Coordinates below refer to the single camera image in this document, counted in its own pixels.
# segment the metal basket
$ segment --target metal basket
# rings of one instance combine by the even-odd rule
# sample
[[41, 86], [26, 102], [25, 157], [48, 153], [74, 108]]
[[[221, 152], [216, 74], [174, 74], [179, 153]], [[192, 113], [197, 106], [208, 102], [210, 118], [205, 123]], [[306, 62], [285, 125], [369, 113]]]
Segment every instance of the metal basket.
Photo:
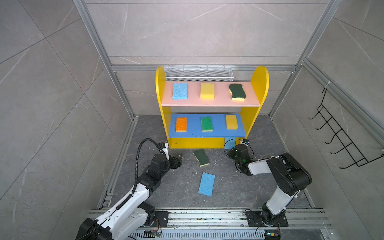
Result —
[[164, 71], [167, 81], [233, 81], [232, 69], [225, 66], [169, 66]]

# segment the gray floor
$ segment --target gray floor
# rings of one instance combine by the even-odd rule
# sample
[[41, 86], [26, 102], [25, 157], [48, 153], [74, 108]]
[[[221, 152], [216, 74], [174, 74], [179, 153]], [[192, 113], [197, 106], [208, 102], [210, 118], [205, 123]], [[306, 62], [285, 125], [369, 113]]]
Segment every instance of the gray floor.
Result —
[[[161, 116], [140, 116], [125, 161], [123, 163], [112, 203], [115, 203], [134, 183], [134, 160], [139, 143], [146, 137], [156, 142], [167, 140]], [[258, 116], [248, 137], [257, 158], [277, 156], [284, 147], [268, 116]], [[170, 170], [161, 180], [160, 187], [147, 202], [155, 207], [240, 207], [260, 208], [272, 196], [277, 185], [272, 174], [247, 176], [237, 172], [233, 160], [222, 149], [205, 150], [210, 164], [200, 167], [193, 149], [171, 149], [183, 153], [183, 166]], [[150, 163], [156, 148], [145, 142], [140, 151], [139, 174]], [[202, 173], [216, 176], [212, 197], [198, 193]], [[289, 208], [309, 208], [304, 193], [293, 199]]]

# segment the black wire rack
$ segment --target black wire rack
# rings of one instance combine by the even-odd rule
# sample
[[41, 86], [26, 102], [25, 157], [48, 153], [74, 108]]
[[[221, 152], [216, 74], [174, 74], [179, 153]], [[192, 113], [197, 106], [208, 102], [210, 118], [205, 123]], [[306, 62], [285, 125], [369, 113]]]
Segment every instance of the black wire rack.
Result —
[[[325, 125], [328, 125], [328, 126], [331, 128], [331, 130], [333, 131], [333, 137], [332, 137], [332, 139], [331, 139], [329, 142], [325, 142], [325, 143], [326, 143], [326, 144], [330, 144], [330, 143], [333, 141], [333, 139], [336, 137], [337, 139], [339, 139], [340, 143], [341, 143], [342, 146], [343, 146], [339, 151], [334, 152], [334, 153], [331, 152], [331, 154], [337, 154], [337, 153], [339, 153], [339, 152], [341, 152], [342, 150], [345, 149], [345, 150], [347, 151], [347, 153], [349, 154], [349, 156], [352, 158], [353, 163], [352, 163], [351, 165], [349, 165], [349, 166], [347, 166], [347, 167], [340, 167], [340, 168], [341, 168], [341, 169], [346, 169], [346, 168], [349, 168], [350, 166], [353, 166], [353, 165], [357, 165], [358, 167], [361, 167], [361, 166], [364, 166], [365, 164], [368, 164], [368, 163], [373, 162], [373, 161], [375, 161], [375, 160], [377, 160], [377, 159], [379, 159], [379, 158], [384, 157], [384, 153], [383, 153], [383, 154], [380, 155], [380, 157], [377, 157], [377, 158], [375, 158], [375, 159], [369, 161], [369, 160], [363, 155], [363, 153], [360, 151], [360, 149], [356, 146], [356, 144], [352, 141], [352, 139], [348, 136], [348, 134], [344, 131], [344, 129], [340, 126], [340, 124], [336, 121], [336, 119], [332, 116], [332, 114], [328, 111], [328, 109], [325, 108], [325, 106], [323, 105], [323, 101], [324, 101], [324, 97], [325, 97], [326, 92], [327, 92], [327, 89], [326, 89], [326, 88], [323, 89], [323, 91], [321, 92], [321, 93], [324, 93], [324, 95], [323, 95], [323, 99], [321, 100], [321, 104], [320, 104], [320, 106], [317, 108], [317, 113], [316, 113], [316, 115], [315, 115], [313, 118], [308, 118], [308, 119], [312, 120], [312, 119], [314, 119], [317, 115], [321, 115], [322, 118], [324, 119], [325, 123], [324, 123], [320, 128], [315, 128], [315, 129], [316, 129], [316, 130], [320, 130], [320, 129], [322, 129]], [[327, 120], [327, 119], [324, 117], [324, 115], [321, 113], [322, 110], [326, 111], [326, 112], [330, 115], [330, 118], [329, 118], [328, 120]], [[329, 121], [332, 120], [332, 119], [334, 120], [334, 122], [336, 122], [337, 126], [339, 126], [340, 130], [337, 130], [337, 131], [336, 131], [336, 130], [329, 124]], [[344, 133], [344, 134], [347, 136], [348, 141], [349, 141], [348, 144], [345, 144], [345, 143], [341, 140], [341, 137], [340, 137], [340, 135], [339, 135], [339, 134], [341, 134], [341, 133]], [[351, 154], [351, 150], [348, 150], [347, 147], [349, 147], [350, 149], [354, 147], [354, 148], [360, 153], [360, 155], [361, 155], [362, 158], [361, 158], [360, 160], [356, 160], [356, 159], [352, 156], [352, 154]]]

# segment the green scouring pad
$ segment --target green scouring pad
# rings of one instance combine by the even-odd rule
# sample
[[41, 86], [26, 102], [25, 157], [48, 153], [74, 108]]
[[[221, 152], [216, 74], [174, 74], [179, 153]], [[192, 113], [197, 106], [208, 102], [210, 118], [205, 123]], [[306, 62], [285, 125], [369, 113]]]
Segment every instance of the green scouring pad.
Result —
[[232, 95], [232, 100], [244, 101], [245, 92], [243, 90], [243, 85], [241, 84], [231, 84], [229, 85], [229, 92]]
[[193, 152], [195, 154], [196, 159], [199, 161], [200, 167], [209, 164], [209, 158], [207, 154], [204, 152], [204, 149], [199, 149]]
[[202, 117], [201, 118], [201, 128], [203, 132], [212, 132], [214, 130], [214, 127], [212, 125], [212, 118], [211, 117]]

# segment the blue sponge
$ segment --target blue sponge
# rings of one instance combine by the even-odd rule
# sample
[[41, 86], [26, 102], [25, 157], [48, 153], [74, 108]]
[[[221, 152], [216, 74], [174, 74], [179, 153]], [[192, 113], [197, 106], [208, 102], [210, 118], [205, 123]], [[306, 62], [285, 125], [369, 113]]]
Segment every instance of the blue sponge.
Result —
[[199, 193], [212, 197], [212, 191], [214, 190], [215, 175], [203, 172], [201, 177], [201, 183]]
[[174, 83], [172, 99], [187, 99], [188, 83]]
[[236, 140], [233, 139], [233, 137], [225, 137], [224, 138], [224, 142], [227, 142], [225, 145], [224, 145], [224, 148], [225, 149], [232, 149], [233, 147], [235, 147], [236, 145]]

